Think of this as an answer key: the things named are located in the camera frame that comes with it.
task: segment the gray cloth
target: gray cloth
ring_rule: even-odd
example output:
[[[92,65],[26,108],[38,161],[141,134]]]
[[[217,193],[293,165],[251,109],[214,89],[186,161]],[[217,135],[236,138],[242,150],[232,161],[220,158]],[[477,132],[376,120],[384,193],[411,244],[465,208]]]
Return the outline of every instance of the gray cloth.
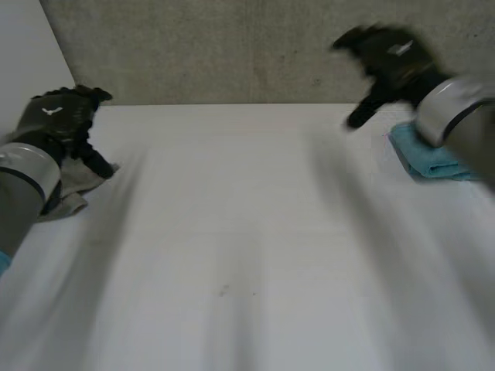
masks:
[[[119,169],[117,164],[111,166],[114,171]],[[97,188],[107,179],[94,174],[80,159],[67,158],[62,163],[60,180],[62,182],[60,203],[48,214],[39,216],[38,222],[58,220],[77,214],[87,206],[83,194]]]

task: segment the blue cloth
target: blue cloth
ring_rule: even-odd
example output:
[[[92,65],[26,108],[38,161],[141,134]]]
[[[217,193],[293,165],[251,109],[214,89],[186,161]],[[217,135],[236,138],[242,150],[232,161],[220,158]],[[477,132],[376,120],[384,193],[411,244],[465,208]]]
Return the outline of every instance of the blue cloth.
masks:
[[[395,125],[390,141],[399,157],[407,162],[411,175],[433,179],[470,180],[477,177],[445,148],[432,148],[426,144],[415,129],[414,123]]]
[[[10,267],[12,259],[0,251],[0,277]]]

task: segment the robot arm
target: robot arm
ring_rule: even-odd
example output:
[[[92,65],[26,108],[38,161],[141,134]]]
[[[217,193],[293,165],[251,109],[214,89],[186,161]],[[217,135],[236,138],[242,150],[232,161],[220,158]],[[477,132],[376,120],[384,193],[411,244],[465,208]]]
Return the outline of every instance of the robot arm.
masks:
[[[423,42],[407,29],[357,27],[334,49],[346,49],[374,78],[369,95],[348,117],[352,129],[386,103],[406,101],[416,128],[432,146],[445,145],[495,191],[495,82],[443,73]]]
[[[82,158],[93,172],[110,178],[113,169],[87,143],[95,111],[111,95],[101,89],[62,88],[34,97],[14,139],[0,147],[0,276],[42,211],[60,199],[60,166]]]

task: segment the concrete wall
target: concrete wall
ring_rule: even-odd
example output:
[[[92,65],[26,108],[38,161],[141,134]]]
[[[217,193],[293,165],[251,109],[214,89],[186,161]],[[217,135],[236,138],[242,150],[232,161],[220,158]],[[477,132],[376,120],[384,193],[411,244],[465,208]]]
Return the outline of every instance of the concrete wall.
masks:
[[[355,64],[329,53],[359,24],[427,36],[452,70],[495,73],[493,0],[41,0],[79,83],[115,104],[354,102]]]
[[[74,80],[37,0],[0,2],[0,138],[29,98]]]

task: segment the white tabletop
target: white tabletop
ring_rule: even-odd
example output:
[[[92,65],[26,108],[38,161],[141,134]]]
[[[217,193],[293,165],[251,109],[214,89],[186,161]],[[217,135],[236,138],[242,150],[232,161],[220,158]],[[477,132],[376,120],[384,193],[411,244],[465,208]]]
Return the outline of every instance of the white tabletop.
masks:
[[[0,369],[493,370],[493,200],[351,110],[103,107],[122,169],[2,278]]]

